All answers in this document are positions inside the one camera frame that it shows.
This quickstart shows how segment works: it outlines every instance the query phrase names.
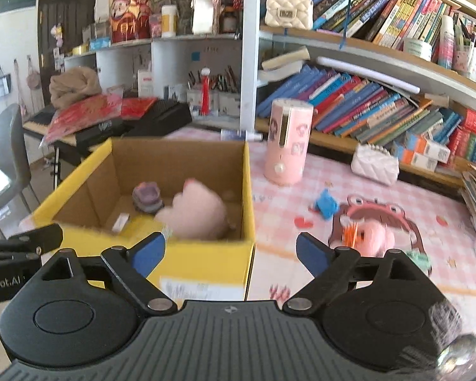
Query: gray chair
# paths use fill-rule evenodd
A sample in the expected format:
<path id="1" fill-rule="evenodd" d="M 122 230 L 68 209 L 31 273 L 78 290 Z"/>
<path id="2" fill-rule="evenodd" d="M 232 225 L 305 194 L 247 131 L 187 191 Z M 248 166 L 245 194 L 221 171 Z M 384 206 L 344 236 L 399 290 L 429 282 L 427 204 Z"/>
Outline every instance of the gray chair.
<path id="1" fill-rule="evenodd" d="M 23 190 L 30 189 L 37 203 L 40 202 L 30 184 L 32 173 L 26 155 L 20 107 L 17 104 L 8 106 L 0 113 L 0 170 L 11 180 L 10 187 L 0 193 L 0 209 L 19 195 L 28 213 L 31 213 Z"/>

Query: brown blanket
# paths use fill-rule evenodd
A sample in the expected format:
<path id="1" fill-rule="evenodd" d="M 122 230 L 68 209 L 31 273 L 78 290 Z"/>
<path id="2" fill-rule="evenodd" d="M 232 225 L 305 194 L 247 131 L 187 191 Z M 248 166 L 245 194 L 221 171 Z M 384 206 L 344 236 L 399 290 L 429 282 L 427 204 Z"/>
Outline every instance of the brown blanket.
<path id="1" fill-rule="evenodd" d="M 52 76 L 49 85 L 51 103 L 57 109 L 66 109 L 86 97 L 102 93 L 99 77 L 89 67 L 75 67 L 59 76 Z"/>

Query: dark wooden door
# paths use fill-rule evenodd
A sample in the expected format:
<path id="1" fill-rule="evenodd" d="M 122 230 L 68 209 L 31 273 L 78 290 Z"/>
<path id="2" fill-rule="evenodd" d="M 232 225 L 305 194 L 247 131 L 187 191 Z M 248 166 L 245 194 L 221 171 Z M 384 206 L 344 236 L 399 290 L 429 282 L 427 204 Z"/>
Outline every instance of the dark wooden door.
<path id="1" fill-rule="evenodd" d="M 41 83 L 45 104 L 50 103 L 49 83 L 57 74 L 53 49 L 56 40 L 51 35 L 54 25 L 60 23 L 63 29 L 62 50 L 71 50 L 83 42 L 82 31 L 94 22 L 95 0 L 38 0 L 38 47 Z"/>

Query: pink container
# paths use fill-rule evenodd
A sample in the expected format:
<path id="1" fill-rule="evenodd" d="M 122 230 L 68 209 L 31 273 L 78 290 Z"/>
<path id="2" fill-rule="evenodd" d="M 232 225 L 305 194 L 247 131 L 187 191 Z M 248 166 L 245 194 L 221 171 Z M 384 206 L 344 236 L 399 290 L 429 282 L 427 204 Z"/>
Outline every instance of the pink container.
<path id="1" fill-rule="evenodd" d="M 264 166 L 270 182 L 288 186 L 301 180 L 313 114 L 314 107 L 301 100 L 273 101 Z"/>

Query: white quilted pouch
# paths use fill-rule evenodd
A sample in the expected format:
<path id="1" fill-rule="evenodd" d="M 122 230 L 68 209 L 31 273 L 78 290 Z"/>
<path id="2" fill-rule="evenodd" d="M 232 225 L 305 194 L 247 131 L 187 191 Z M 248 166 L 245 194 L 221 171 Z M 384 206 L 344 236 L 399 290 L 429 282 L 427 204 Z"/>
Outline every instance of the white quilted pouch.
<path id="1" fill-rule="evenodd" d="M 351 170 L 357 175 L 391 186 L 399 177 L 399 159 L 381 146 L 358 144 Z"/>
<path id="2" fill-rule="evenodd" d="M 267 0 L 264 22 L 272 27 L 312 30 L 313 12 L 312 0 Z"/>

